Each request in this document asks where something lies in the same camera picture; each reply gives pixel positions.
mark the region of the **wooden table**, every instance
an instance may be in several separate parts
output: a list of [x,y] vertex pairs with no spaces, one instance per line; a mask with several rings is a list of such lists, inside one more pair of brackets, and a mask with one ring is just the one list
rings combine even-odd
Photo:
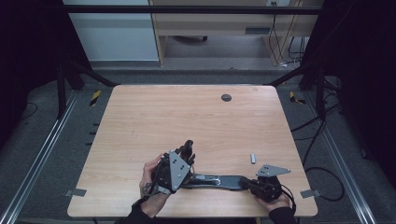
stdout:
[[[232,100],[224,102],[222,94]],[[313,198],[276,89],[270,86],[118,86],[114,88],[68,208],[71,217],[126,217],[139,199],[146,161],[194,141],[194,170],[244,175],[271,164],[291,169],[279,181],[291,189],[296,216],[312,217]],[[256,155],[251,164],[250,154]],[[158,217],[265,217],[249,191],[180,189]]]

